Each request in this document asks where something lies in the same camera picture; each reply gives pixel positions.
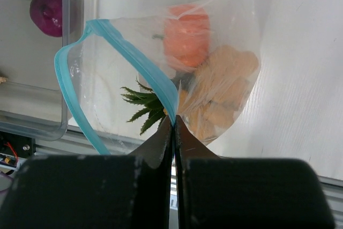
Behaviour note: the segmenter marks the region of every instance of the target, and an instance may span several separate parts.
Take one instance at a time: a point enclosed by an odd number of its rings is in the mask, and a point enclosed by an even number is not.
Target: ziplock bag
[[[253,0],[202,0],[90,20],[79,41],[57,52],[55,70],[101,154],[109,152],[99,135],[144,140],[165,115],[174,122],[180,114],[208,144],[242,112],[259,73],[259,44]]]

